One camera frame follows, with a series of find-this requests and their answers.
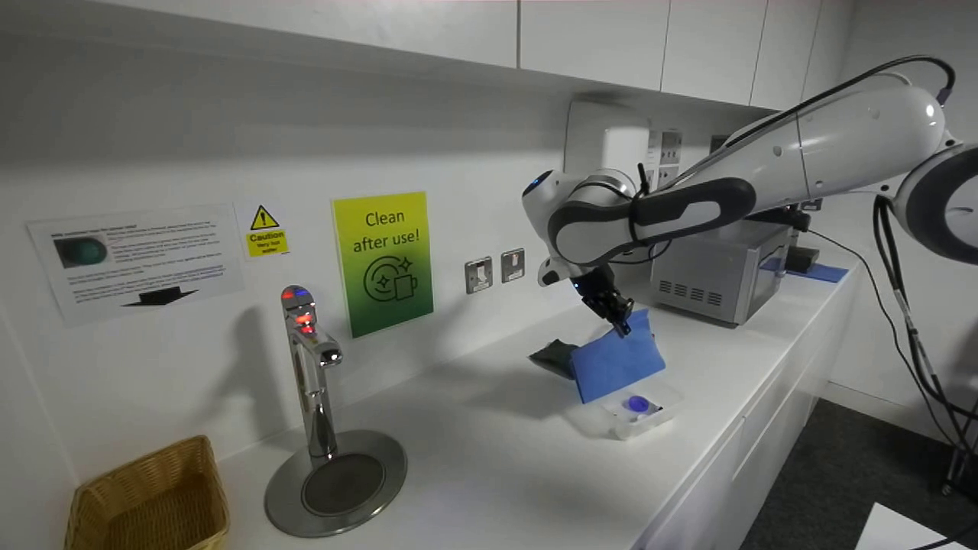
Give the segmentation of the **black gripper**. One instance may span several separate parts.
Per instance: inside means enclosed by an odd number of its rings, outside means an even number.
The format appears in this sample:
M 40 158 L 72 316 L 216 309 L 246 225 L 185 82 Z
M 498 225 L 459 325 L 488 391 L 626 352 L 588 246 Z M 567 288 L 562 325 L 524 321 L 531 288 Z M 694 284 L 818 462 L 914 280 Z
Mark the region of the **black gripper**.
M 598 265 L 597 273 L 579 274 L 575 280 L 575 290 L 598 318 L 612 325 L 617 336 L 629 336 L 626 299 L 613 288 L 613 273 L 609 265 Z

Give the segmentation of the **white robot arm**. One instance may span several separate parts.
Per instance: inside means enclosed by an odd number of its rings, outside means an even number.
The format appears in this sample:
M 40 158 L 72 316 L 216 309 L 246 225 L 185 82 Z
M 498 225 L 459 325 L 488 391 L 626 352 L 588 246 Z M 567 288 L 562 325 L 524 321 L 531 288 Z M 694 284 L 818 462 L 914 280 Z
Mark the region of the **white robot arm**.
M 522 190 L 522 208 L 548 246 L 536 280 L 570 280 L 626 336 L 629 304 L 609 269 L 617 253 L 885 178 L 900 178 L 888 206 L 911 238 L 978 262 L 976 175 L 978 148 L 950 134 L 939 96 L 914 82 L 860 93 L 844 82 L 739 133 L 663 190 L 622 192 L 605 175 L 544 170 Z

